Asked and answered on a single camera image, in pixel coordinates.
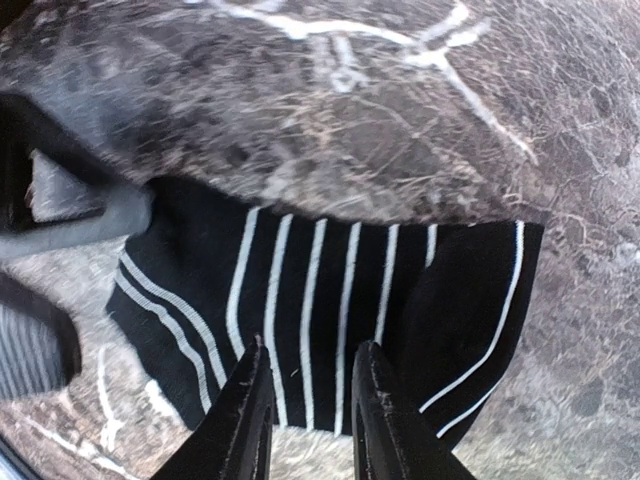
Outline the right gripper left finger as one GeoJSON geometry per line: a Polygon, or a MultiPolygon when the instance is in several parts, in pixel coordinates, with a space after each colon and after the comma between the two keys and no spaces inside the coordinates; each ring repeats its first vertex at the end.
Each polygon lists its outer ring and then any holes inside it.
{"type": "Polygon", "coordinates": [[[203,422],[153,478],[267,479],[273,422],[269,352],[256,335],[203,422]]]}

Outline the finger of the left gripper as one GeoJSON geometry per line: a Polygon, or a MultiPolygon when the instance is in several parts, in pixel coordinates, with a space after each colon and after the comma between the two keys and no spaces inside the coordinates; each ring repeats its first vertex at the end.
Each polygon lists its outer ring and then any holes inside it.
{"type": "Polygon", "coordinates": [[[69,314],[1,275],[1,398],[66,388],[82,371],[79,335],[69,314]]]}
{"type": "Polygon", "coordinates": [[[3,259],[141,234],[152,202],[28,97],[2,93],[3,259]]]}

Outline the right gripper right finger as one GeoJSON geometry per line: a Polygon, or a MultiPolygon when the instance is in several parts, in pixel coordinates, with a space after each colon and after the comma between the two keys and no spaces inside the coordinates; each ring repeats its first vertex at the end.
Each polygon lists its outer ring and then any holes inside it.
{"type": "Polygon", "coordinates": [[[471,479],[401,389],[381,347],[362,343],[352,376],[356,479],[471,479]]]}

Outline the black white striped sock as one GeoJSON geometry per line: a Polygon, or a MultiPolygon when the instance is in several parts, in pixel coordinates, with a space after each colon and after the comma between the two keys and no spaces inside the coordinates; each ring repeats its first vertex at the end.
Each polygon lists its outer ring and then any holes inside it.
{"type": "Polygon", "coordinates": [[[356,352],[373,341],[436,436],[460,442],[514,356],[541,225],[350,223],[188,179],[151,186],[106,311],[188,428],[260,338],[277,422],[348,435],[356,352]]]}

